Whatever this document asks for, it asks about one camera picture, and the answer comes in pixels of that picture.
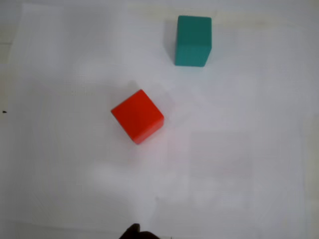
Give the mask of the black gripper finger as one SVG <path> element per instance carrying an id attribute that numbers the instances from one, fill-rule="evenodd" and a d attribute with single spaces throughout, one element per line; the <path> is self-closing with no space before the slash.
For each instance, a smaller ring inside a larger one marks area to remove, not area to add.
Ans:
<path id="1" fill-rule="evenodd" d="M 160 239 L 158 236 L 148 231 L 139 232 L 138 236 L 139 239 Z"/>
<path id="2" fill-rule="evenodd" d="M 126 231 L 119 237 L 119 239 L 139 239 L 140 238 L 140 224 L 132 224 Z"/>

